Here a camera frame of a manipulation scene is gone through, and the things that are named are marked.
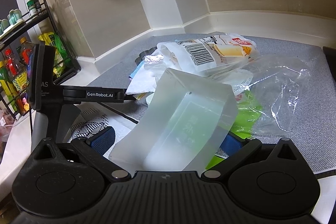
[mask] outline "gray mat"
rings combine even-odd
[[[151,37],[139,43],[119,64],[102,74],[90,86],[126,88],[128,76],[136,68],[134,60],[139,53],[159,42],[175,39],[204,37],[204,34],[168,35]],[[325,55],[320,47],[261,37],[246,37],[256,42],[261,54],[282,54],[297,57],[311,71],[308,88],[296,108],[291,131],[288,135],[298,147],[314,172],[336,168],[336,88]],[[109,104],[112,108],[140,120],[147,107],[132,101]],[[279,136],[258,136],[263,143],[276,143]]]

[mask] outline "spice rack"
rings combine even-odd
[[[15,41],[17,38],[19,38],[21,35],[23,35],[27,30],[33,28],[35,25],[39,24],[40,22],[42,22],[43,20],[49,19],[50,23],[52,25],[53,28],[53,32],[55,34],[57,34],[61,41],[62,44],[68,54],[68,57],[66,59],[62,59],[60,62],[58,62],[54,67],[60,65],[61,63],[63,63],[64,61],[68,61],[68,59],[70,59],[71,61],[71,66],[70,67],[66,67],[66,69],[63,71],[63,73],[60,75],[60,77],[58,77],[57,79],[54,80],[54,84],[58,85],[61,84],[63,82],[65,82],[66,80],[70,79],[71,77],[75,76],[80,70],[81,67],[77,61],[77,59],[75,58],[74,52],[72,51],[70,45],[68,44],[67,41],[64,41],[64,39],[62,38],[62,36],[60,35],[55,21],[53,19],[53,16],[50,12],[48,3],[46,0],[43,0],[43,3],[41,3],[41,6],[44,7],[44,9],[42,9],[42,11],[40,11],[40,13],[38,13],[37,15],[34,15],[32,17],[29,17],[27,20],[25,20],[24,23],[14,27],[13,29],[11,29],[8,33],[6,33],[5,35],[3,35],[0,38],[0,51],[2,53],[2,51],[7,48],[8,46],[10,46],[10,44]],[[22,17],[25,17],[29,15],[28,13],[25,13],[22,15]],[[0,92],[0,101],[3,102],[3,104],[5,105],[5,107],[7,108],[7,110],[10,112],[10,114],[13,116],[13,118],[16,118],[16,114],[18,112],[13,113],[9,107],[9,105],[11,104],[11,102],[15,101],[19,96],[21,96],[22,94],[24,94],[26,92],[26,89],[22,90],[21,92],[18,93],[18,95],[16,95],[12,100],[10,100],[9,102],[6,102],[5,99],[2,97]]]

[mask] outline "barcode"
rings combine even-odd
[[[196,66],[214,62],[214,58],[203,44],[184,46]]]

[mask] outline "black phone mount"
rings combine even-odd
[[[19,223],[318,224],[320,187],[288,138],[270,151],[246,140],[201,177],[195,171],[130,174],[88,146],[44,138],[12,186]]]
[[[31,150],[44,137],[62,142],[80,110],[74,104],[81,102],[123,103],[135,100],[125,89],[90,86],[67,86],[53,83],[56,48],[36,44],[28,68],[27,101],[36,110]]]

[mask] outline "pile of trash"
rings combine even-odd
[[[310,73],[296,58],[263,55],[256,43],[238,34],[161,42],[130,75],[127,94],[149,105],[167,68],[232,86],[238,115],[231,131],[241,138],[287,135]]]

